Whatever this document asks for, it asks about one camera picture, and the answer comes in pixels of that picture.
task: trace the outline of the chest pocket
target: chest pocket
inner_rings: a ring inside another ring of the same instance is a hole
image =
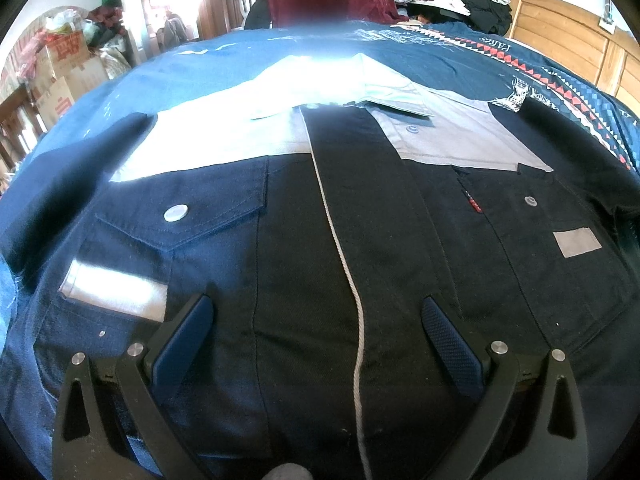
[[[617,247],[586,204],[553,173],[459,171],[482,208],[548,343],[573,351],[624,310],[634,284]],[[568,256],[554,233],[589,234],[593,243]]]
[[[184,303],[185,296],[206,292],[216,304],[217,319],[214,333],[204,343],[204,347],[209,347],[204,348],[194,362],[193,368],[198,368],[198,372],[191,376],[206,382],[207,388],[192,387],[191,390],[198,393],[196,396],[193,392],[185,394],[185,390],[190,390],[185,386],[178,393],[178,397],[182,395],[180,399],[170,400],[169,409],[178,410],[179,418],[192,411],[202,414],[203,408],[209,405],[210,412],[220,415],[226,412],[218,397],[237,398],[242,402],[250,399],[252,406],[262,406],[257,378],[254,378],[255,351],[251,330],[256,258],[255,255],[245,257],[244,253],[255,253],[257,217],[265,207],[267,159],[258,157],[107,184],[90,205],[84,223],[78,226],[83,240],[36,335],[34,353],[42,385],[50,396],[58,396],[66,366],[75,352],[83,351],[95,358],[117,356],[132,342],[146,341],[159,321],[171,319]],[[184,206],[178,208],[177,215],[167,213],[177,205]],[[244,258],[243,266],[233,265],[234,256],[236,260]],[[226,262],[227,275],[221,277],[218,268],[206,264],[207,258],[222,267]],[[77,279],[80,274],[73,276],[74,265],[83,266],[84,270],[111,272],[98,274],[103,280],[115,275],[125,276],[129,281],[118,282],[116,279],[113,283],[104,283],[84,279],[81,284]],[[236,286],[236,282],[241,282],[241,287]],[[90,294],[78,295],[81,288],[95,287],[94,292],[104,291],[109,298],[126,296],[127,301],[135,303],[137,294],[142,294],[140,298],[144,300],[144,287],[149,284],[165,290],[163,307],[166,311],[153,319],[140,312],[127,312],[117,301],[115,305],[105,305],[87,300],[91,298]],[[230,298],[236,301],[232,307]],[[226,369],[224,373],[220,372],[222,358],[216,352],[225,353],[225,348],[218,348],[224,345],[225,338],[233,338],[237,348],[250,349],[233,368],[233,373],[238,375],[237,381],[236,377],[228,377],[231,372]],[[230,395],[225,389],[227,383],[242,384],[244,396]],[[268,455],[266,417],[262,408],[253,413],[244,411],[244,419],[240,421],[237,413],[232,415],[236,427],[226,424],[229,431],[237,430],[240,436],[257,433],[259,444],[252,443],[255,444],[252,449],[240,438],[225,440],[225,428],[220,429],[216,442],[198,438],[198,426],[189,421],[185,431],[193,449],[225,456]],[[209,427],[206,418],[204,416],[205,420],[201,421],[202,428]],[[178,420],[178,424],[181,426],[182,421]],[[219,429],[215,420],[210,426],[214,432]]]

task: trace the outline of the white button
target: white button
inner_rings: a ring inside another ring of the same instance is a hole
[[[185,217],[189,208],[184,204],[174,205],[164,212],[164,219],[167,222],[177,222]]]

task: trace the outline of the person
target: person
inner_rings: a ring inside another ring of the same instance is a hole
[[[169,7],[164,12],[166,21],[164,22],[164,35],[162,38],[162,51],[166,52],[176,46],[187,43],[187,27],[182,18],[173,12]]]

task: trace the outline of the wooden headboard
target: wooden headboard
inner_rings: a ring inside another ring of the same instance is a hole
[[[626,32],[609,34],[600,17],[562,0],[511,0],[507,38],[532,46],[620,99],[640,116],[640,46]]]

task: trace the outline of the red label tag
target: red label tag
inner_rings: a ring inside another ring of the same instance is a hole
[[[475,209],[477,213],[481,213],[482,209],[480,209],[480,206],[478,205],[478,202],[476,202],[474,200],[474,198],[471,195],[469,195],[469,193],[468,193],[468,191],[466,189],[463,189],[462,191],[465,194],[466,198],[469,200],[469,203],[471,204],[471,207],[473,209]]]

